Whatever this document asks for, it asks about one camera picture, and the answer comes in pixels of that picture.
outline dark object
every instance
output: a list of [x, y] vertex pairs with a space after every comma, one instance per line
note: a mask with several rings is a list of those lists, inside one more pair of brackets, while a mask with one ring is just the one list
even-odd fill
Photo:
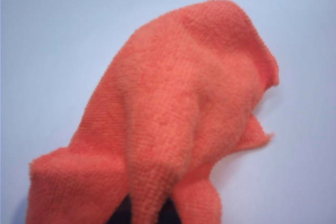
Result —
[[[131, 199], [127, 195], [106, 224], [130, 224], [131, 216]], [[181, 224], [181, 220], [171, 198], [169, 198], [161, 208], [157, 224]]]

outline towel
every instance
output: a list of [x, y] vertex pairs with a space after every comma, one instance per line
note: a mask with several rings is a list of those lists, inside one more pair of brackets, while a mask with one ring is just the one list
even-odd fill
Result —
[[209, 179], [221, 158], [265, 145], [253, 109], [279, 82], [275, 58], [234, 2], [209, 0], [138, 28], [66, 147], [29, 164], [27, 224], [103, 224], [130, 195], [132, 224], [172, 198], [183, 224], [219, 224]]

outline terry texture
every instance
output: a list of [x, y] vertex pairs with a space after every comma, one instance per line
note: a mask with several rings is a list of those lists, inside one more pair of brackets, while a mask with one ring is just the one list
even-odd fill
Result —
[[108, 66], [69, 146], [30, 164], [27, 224], [105, 223], [130, 194], [132, 224], [172, 197], [183, 224], [219, 224], [209, 180], [226, 155], [269, 141], [252, 115], [277, 63], [227, 0], [137, 29]]

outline white background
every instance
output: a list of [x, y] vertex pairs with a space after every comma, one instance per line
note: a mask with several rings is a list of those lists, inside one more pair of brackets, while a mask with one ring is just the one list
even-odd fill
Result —
[[[28, 163], [66, 146], [136, 28], [205, 0], [1, 0], [1, 221], [24, 222]], [[233, 0], [277, 58], [256, 114], [276, 137], [219, 162], [225, 224], [336, 223], [336, 0]]]

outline orange cloth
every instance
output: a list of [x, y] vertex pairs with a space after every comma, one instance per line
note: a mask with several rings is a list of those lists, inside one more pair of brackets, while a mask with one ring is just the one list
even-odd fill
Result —
[[31, 162], [26, 223], [104, 224], [129, 193], [133, 224], [154, 224], [168, 197], [183, 224], [219, 224], [211, 169], [269, 141], [252, 110], [278, 81], [231, 1], [152, 20], [108, 66], [69, 146]]

